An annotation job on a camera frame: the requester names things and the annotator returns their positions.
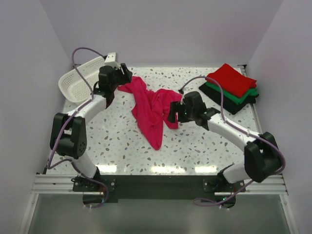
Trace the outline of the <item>magenta pink t-shirt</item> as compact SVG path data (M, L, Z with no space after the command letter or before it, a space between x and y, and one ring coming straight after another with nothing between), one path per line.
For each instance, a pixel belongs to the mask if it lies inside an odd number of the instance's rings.
M132 114L138 128L152 148L159 150L162 145L163 125L170 129L178 129L177 117L174 116L171 123L168 116L171 103L181 101L182 95L167 89L149 90L140 77L132 77L132 82L118 87L118 90L133 95L135 106Z

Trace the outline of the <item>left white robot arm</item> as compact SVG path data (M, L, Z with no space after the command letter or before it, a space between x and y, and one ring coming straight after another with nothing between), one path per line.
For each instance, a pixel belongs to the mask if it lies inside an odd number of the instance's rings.
M86 125L100 112L107 109L115 98L117 87L130 83L132 72L125 63L114 67L100 67L98 81L91 88L91 97L68 113L57 113L53 119L50 138L51 155L47 169L69 161L83 177L84 186L89 191L96 191L101 186L97 166L87 155Z

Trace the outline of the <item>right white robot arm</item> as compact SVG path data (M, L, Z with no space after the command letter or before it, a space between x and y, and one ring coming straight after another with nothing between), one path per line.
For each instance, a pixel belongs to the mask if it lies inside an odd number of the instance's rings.
M226 138L243 152L242 163L232 164L218 173L217 186L224 192L238 181L251 179L260 183L285 168L285 159L272 134L250 131L225 118L219 110L207 108L199 92L187 93L181 101L171 102L168 121L193 121L207 131Z

